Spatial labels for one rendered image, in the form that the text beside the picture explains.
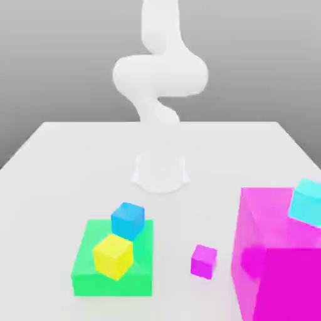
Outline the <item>small blue cube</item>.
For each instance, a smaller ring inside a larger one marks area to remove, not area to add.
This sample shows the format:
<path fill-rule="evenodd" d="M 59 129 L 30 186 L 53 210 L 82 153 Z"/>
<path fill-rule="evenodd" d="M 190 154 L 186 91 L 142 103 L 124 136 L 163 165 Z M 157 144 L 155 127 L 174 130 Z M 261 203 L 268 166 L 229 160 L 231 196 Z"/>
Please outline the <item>small blue cube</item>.
<path fill-rule="evenodd" d="M 124 202 L 111 215 L 112 233 L 134 241 L 145 226 L 145 209 Z"/>

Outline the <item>small yellow cube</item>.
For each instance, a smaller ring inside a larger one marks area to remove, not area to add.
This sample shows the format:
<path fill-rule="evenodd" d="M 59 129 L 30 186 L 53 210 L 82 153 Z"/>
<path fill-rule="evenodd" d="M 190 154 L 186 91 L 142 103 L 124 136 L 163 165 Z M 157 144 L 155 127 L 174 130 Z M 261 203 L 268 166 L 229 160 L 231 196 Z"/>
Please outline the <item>small yellow cube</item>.
<path fill-rule="evenodd" d="M 119 281 L 134 263 L 133 242 L 108 234 L 93 249 L 95 270 Z"/>

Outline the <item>small magenta cube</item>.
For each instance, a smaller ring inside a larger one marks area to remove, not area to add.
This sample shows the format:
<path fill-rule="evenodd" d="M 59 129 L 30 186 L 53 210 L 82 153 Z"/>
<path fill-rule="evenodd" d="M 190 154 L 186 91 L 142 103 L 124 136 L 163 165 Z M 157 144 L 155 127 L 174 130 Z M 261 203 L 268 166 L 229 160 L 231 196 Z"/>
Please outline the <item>small magenta cube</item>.
<path fill-rule="evenodd" d="M 196 245 L 191 256 L 191 274 L 207 280 L 212 279 L 216 266 L 217 249 Z"/>

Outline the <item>small cyan cube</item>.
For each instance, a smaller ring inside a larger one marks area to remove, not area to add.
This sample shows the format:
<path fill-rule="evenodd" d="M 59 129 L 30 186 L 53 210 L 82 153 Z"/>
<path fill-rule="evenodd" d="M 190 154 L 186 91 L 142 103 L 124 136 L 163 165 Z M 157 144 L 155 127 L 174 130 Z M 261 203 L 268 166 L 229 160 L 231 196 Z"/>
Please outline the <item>small cyan cube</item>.
<path fill-rule="evenodd" d="M 288 216 L 321 228 L 321 182 L 302 179 L 294 189 Z"/>

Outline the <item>large green box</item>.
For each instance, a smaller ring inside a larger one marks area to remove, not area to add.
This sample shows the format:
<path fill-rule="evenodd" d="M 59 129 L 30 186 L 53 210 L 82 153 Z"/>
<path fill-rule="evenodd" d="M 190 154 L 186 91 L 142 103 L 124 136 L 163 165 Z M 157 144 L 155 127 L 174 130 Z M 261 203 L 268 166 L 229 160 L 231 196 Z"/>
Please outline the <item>large green box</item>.
<path fill-rule="evenodd" d="M 134 241 L 134 264 L 115 281 L 95 270 L 93 248 L 112 232 L 109 219 L 89 219 L 71 272 L 73 293 L 78 297 L 151 296 L 153 274 L 153 220 Z"/>

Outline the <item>large magenta box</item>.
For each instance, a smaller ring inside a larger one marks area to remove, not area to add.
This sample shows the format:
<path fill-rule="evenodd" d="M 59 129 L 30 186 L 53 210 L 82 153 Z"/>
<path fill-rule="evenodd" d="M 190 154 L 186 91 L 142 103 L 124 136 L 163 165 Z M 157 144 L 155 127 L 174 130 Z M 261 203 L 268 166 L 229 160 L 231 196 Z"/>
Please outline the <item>large magenta box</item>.
<path fill-rule="evenodd" d="M 242 321 L 321 321 L 321 228 L 288 217 L 291 187 L 243 187 L 231 276 Z"/>

